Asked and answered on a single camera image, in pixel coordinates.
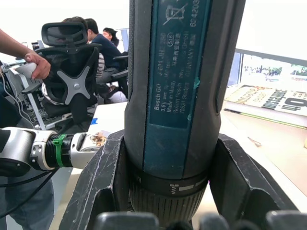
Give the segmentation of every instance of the robotic arm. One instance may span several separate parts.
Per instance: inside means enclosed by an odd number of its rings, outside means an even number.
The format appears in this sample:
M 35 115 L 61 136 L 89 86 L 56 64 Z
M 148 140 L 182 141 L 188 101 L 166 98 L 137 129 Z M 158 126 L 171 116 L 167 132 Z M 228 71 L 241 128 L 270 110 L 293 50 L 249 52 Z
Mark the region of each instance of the robotic arm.
M 83 169 L 97 152 L 94 148 L 80 151 L 85 136 L 15 127 L 0 129 L 0 176 L 22 176 L 30 167 L 42 171 Z

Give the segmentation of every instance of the desk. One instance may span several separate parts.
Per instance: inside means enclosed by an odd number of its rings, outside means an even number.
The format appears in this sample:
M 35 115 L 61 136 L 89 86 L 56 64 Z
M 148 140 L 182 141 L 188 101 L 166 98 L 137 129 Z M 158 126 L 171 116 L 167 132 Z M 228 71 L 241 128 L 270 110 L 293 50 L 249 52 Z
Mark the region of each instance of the desk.
M 99 124 L 99 128 L 96 129 L 95 125 L 91 125 L 90 132 L 100 131 L 103 127 L 106 131 L 116 132 L 124 128 L 124 111 L 127 103 L 117 103 L 108 105 L 99 105 L 96 109 L 94 118 L 98 118 L 96 121 Z M 307 196 L 305 196 L 276 166 L 274 166 L 259 149 L 239 131 L 224 115 L 222 112 L 222 125 L 220 132 L 226 134 L 238 141 L 241 147 L 258 163 L 260 163 L 266 170 L 273 176 L 279 186 L 289 196 L 292 202 L 302 212 L 307 212 Z M 57 230 L 61 221 L 61 218 L 65 212 L 65 208 L 71 198 L 72 192 L 78 181 L 81 169 L 73 169 L 71 178 L 69 180 L 66 192 L 63 196 L 60 209 L 57 211 L 50 230 Z M 200 208 L 193 218 L 193 223 L 197 223 L 201 214 L 214 211 L 215 204 L 210 194 L 210 190 L 206 190 L 204 198 L 200 204 Z

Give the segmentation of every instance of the white desk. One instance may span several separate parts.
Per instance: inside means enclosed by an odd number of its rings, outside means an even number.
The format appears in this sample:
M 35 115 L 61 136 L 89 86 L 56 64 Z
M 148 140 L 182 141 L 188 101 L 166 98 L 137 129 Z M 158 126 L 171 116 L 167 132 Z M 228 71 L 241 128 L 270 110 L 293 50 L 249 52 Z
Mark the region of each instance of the white desk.
M 97 107 L 94 118 L 98 118 L 97 125 L 91 125 L 89 132 L 100 131 L 101 129 L 116 132 L 124 128 L 124 112 L 127 103 L 117 103 L 110 105 L 100 105 Z M 307 212 L 307 196 L 305 196 L 276 166 L 274 166 L 265 156 L 262 154 L 257 147 L 244 135 L 243 132 L 239 131 L 223 114 L 222 114 L 222 125 L 221 133 L 228 135 L 237 140 L 241 147 L 259 164 L 261 164 L 276 180 L 279 186 L 289 196 L 292 202 L 301 212 Z M 71 179 L 68 182 L 68 186 L 61 202 L 61 210 L 55 215 L 54 221 L 51 225 L 50 230 L 56 230 L 59 227 L 59 223 L 64 214 L 65 208 L 71 198 L 71 194 L 77 183 L 81 169 L 73 169 L 71 173 Z M 201 213 L 208 212 L 209 210 L 199 208 L 195 216 L 200 216 Z

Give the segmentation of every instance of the person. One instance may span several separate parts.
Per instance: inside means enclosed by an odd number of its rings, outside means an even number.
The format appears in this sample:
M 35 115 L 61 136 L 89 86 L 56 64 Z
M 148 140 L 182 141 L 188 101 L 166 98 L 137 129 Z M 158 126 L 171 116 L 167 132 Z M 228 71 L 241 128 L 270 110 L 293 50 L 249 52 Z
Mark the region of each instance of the person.
M 114 57 L 122 56 L 120 51 L 116 46 L 107 40 L 102 34 L 98 31 L 97 23 L 94 19 L 88 18 L 85 19 L 88 27 L 88 39 L 92 43 L 101 44 L 100 53 L 105 58 L 105 70 L 102 74 L 102 77 L 97 81 L 97 84 L 107 83 L 111 80 L 111 75 L 119 72 L 119 63 L 114 61 Z
M 102 35 L 109 40 L 110 42 L 112 42 L 116 47 L 118 47 L 119 45 L 119 39 L 116 37 L 116 33 L 117 31 L 115 31 L 112 28 L 108 28 L 106 27 L 103 31 L 102 31 Z
M 50 72 L 50 64 L 44 58 L 40 57 L 33 50 L 18 43 L 2 30 L 0 30 L 0 52 L 18 58 L 24 58 L 27 62 L 36 63 L 37 67 L 31 76 L 34 79 L 45 79 Z M 8 120 L 12 120 L 10 113 L 13 113 L 14 115 L 17 111 L 6 106 L 8 105 L 5 103 L 6 101 L 7 100 L 3 96 L 0 96 L 0 117 L 3 118 L 2 115 L 5 115 Z M 11 184 L 25 181 L 36 177 L 41 173 L 41 171 L 31 168 L 26 175 L 21 177 L 0 177 L 0 184 Z M 45 179 L 46 177 L 42 177 L 27 184 L 0 188 L 0 215 L 18 206 L 29 197 Z M 32 197 L 32 199 L 10 214 L 10 216 L 22 226 L 23 230 L 48 230 L 53 215 L 54 193 L 51 180 L 48 181 L 48 183 L 43 186 L 42 189 Z M 0 219 L 0 229 L 7 229 L 6 218 Z
M 82 17 L 72 17 L 72 18 L 66 18 L 63 20 L 64 23 L 82 23 L 86 30 L 87 30 L 87 24 L 84 20 L 84 18 Z M 65 62 L 65 59 L 57 56 L 53 59 L 53 62 L 54 63 L 58 63 L 58 62 L 61 62 L 61 63 L 64 63 Z M 102 77 L 102 74 L 103 74 L 103 71 L 105 69 L 105 60 L 104 60 L 104 57 L 101 53 L 99 53 L 99 59 L 98 59 L 98 67 L 97 67 L 97 73 L 96 73 L 96 78 L 101 78 Z M 103 86 L 104 89 L 103 89 L 103 92 L 110 92 L 112 91 L 113 89 L 109 88 L 108 86 Z M 47 92 L 47 89 L 46 89 L 46 85 L 44 83 L 42 83 L 42 94 L 43 96 L 52 104 L 54 105 L 63 105 L 64 103 L 60 103 L 60 102 L 55 102 L 53 101 L 49 96 L 48 96 L 48 92 Z

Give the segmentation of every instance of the office chair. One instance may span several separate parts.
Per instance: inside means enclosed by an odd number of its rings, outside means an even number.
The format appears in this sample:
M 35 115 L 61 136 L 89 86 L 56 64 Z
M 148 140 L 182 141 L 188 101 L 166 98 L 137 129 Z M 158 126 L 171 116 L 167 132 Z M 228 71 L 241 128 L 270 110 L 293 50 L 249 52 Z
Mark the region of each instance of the office chair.
M 119 63 L 119 73 L 112 74 L 108 83 L 118 82 L 118 91 L 128 98 L 128 53 L 124 52 L 123 56 L 114 57 L 113 60 Z
M 49 117 L 71 113 L 72 119 L 59 132 L 74 124 L 83 131 L 84 121 L 90 121 L 88 107 L 97 104 L 95 76 L 98 66 L 99 44 L 87 44 L 87 31 L 82 23 L 47 23 L 42 27 L 43 42 L 51 47 L 36 50 L 50 64 L 49 76 L 44 79 L 48 96 L 42 104 Z

